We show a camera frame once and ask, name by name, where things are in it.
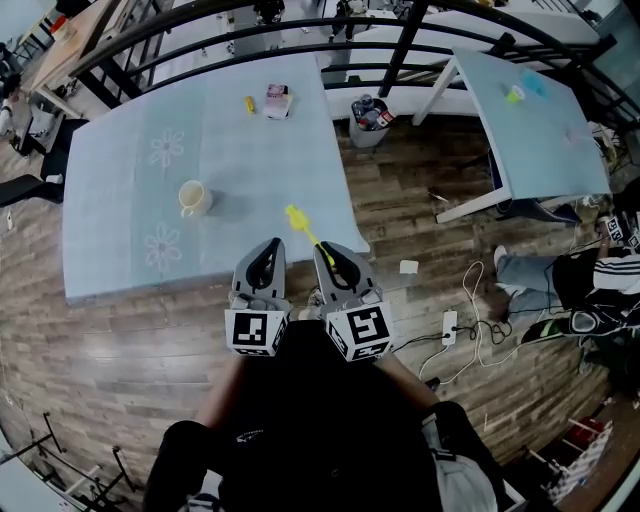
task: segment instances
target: yellow handle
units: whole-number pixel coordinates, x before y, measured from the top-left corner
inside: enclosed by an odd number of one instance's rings
[[[309,230],[309,228],[303,228],[303,231],[307,234],[307,236],[309,237],[309,240],[311,240],[311,243],[313,245],[317,245],[320,249],[322,249],[322,252],[327,255],[327,259],[329,260],[329,265],[331,265],[332,267],[335,267],[336,266],[335,260],[327,252],[327,250],[324,247],[322,247],[322,245],[320,245],[320,240],[318,240],[315,237],[315,235]]]

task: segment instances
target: table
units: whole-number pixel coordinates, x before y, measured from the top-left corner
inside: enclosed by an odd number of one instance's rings
[[[393,11],[387,11],[384,9],[368,9],[367,10],[367,14],[366,14],[367,18],[383,18],[383,19],[388,19],[388,20],[397,20],[398,17],[394,14]],[[380,26],[388,26],[388,25],[369,25],[366,30],[369,30],[371,28],[378,28]]]
[[[294,95],[285,120],[260,113],[270,83]],[[206,216],[183,219],[178,190],[190,179],[215,203]],[[312,247],[289,227],[289,204],[307,213],[320,240],[369,250],[313,54],[239,64],[142,95],[74,134],[63,205],[67,300],[232,272],[271,237],[283,240],[288,262],[308,260]]]
[[[22,46],[27,39],[31,39],[40,48],[42,48],[42,51],[47,51],[47,46],[42,41],[40,41],[40,39],[38,39],[38,37],[35,35],[35,31],[38,29],[38,27],[40,27],[40,29],[49,38],[53,39],[53,37],[51,36],[51,32],[49,32],[49,27],[52,25],[51,20],[49,20],[49,16],[51,15],[51,12],[53,10],[55,10],[55,7],[49,8],[49,10],[45,14],[42,15],[42,18],[40,18],[38,21],[36,21],[32,25],[32,27],[24,33],[24,35],[22,36],[20,41],[18,41],[18,48],[20,46]]]
[[[29,85],[31,91],[37,91],[67,115],[76,119],[81,118],[82,114],[71,107],[66,101],[56,96],[49,88],[49,84],[60,81],[67,76],[69,70],[73,64],[75,64],[87,44],[93,28],[108,4],[109,0],[96,0],[90,7],[87,7],[69,21],[73,28],[76,29],[76,34],[68,41],[56,41],[53,43],[43,57],[42,64],[33,82]],[[102,34],[103,39],[113,37],[122,30],[129,16],[130,5],[132,5],[131,0],[121,0],[105,27]]]
[[[413,124],[422,123],[459,73],[486,131],[502,187],[441,213],[439,223],[508,199],[609,193],[600,152],[570,88],[483,53],[460,48],[453,53]],[[519,103],[506,101],[513,85],[525,92]]]

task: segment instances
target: flower pattern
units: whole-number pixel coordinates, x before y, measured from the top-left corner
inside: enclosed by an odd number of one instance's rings
[[[174,132],[171,128],[165,128],[162,132],[162,139],[151,141],[151,147],[154,151],[149,157],[149,163],[155,164],[159,161],[163,169],[169,167],[171,157],[184,153],[184,146],[180,144],[183,138],[184,132]]]
[[[167,272],[169,263],[182,258],[182,252],[174,245],[180,238],[180,232],[177,229],[167,229],[166,224],[160,222],[156,226],[156,235],[147,235],[144,239],[144,245],[147,246],[147,265],[157,267],[159,272]]]

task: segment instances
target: white mug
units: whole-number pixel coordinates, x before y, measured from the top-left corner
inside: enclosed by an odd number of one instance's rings
[[[183,217],[202,216],[209,211],[213,204],[211,191],[196,180],[189,180],[180,187],[178,193],[182,205]]]

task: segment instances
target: power strip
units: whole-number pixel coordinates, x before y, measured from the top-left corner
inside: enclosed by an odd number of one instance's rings
[[[442,317],[442,344],[449,347],[456,342],[455,327],[458,325],[458,312],[445,311]]]

